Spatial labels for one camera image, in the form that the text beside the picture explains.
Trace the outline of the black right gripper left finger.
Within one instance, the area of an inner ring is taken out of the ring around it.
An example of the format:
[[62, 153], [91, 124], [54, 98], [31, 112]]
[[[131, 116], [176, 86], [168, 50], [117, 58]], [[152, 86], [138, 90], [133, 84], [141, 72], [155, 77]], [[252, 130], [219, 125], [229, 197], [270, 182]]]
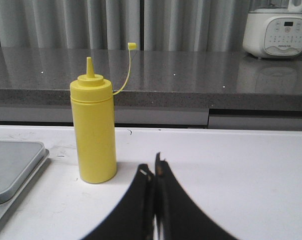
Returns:
[[155, 179], [147, 164], [136, 174], [116, 207], [84, 239], [151, 240], [154, 237]]

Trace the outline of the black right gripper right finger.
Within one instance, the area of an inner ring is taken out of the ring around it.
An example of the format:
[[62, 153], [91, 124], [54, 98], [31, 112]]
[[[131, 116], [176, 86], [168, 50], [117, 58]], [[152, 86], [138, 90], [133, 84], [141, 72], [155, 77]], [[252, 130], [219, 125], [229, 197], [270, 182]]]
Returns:
[[155, 216], [160, 240], [234, 240], [189, 197], [167, 161], [155, 158]]

